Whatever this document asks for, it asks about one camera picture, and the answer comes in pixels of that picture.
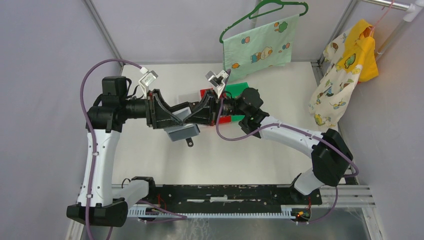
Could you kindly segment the black leather card holder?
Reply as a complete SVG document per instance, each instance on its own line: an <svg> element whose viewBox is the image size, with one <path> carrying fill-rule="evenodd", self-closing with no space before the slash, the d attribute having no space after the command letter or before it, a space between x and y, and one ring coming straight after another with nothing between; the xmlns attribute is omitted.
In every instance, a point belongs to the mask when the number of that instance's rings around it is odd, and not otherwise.
<svg viewBox="0 0 424 240"><path fill-rule="evenodd" d="M181 120L183 120L191 113L192 111L190 105L173 112L173 114ZM187 146L190 148L194 146L192 138L200 134L200 129L198 125L194 123L185 123L182 126L168 127L165 128L164 131L172 142L185 140Z"/></svg>

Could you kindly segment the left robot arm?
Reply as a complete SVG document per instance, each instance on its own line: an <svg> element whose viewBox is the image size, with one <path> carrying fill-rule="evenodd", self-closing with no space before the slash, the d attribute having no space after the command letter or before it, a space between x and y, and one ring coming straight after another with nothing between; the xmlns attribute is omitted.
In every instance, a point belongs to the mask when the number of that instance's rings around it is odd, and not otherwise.
<svg viewBox="0 0 424 240"><path fill-rule="evenodd" d="M122 227L131 207L142 200L153 203L157 190L153 177L135 176L129 184L113 189L115 153L128 119L146 118L146 102L128 99L130 80L124 76L102 79L102 93L86 112L88 154L77 201L66 216L85 226Z"/></svg>

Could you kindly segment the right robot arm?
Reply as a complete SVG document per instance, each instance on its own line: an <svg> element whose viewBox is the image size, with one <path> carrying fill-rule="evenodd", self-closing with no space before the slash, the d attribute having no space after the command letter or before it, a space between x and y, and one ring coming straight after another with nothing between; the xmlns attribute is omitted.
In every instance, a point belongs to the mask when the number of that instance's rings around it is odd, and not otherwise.
<svg viewBox="0 0 424 240"><path fill-rule="evenodd" d="M239 115L239 126L245 133L237 141L254 136L293 148L311 159L309 170L297 176L289 189L289 199L302 204L314 190L336 187L342 178L355 177L359 173L353 163L353 155L340 133L334 129L325 132L298 128L261 110L263 100L259 91L248 87L236 98L217 97L207 90L200 103L182 121L185 124L218 127L221 116Z"/></svg>

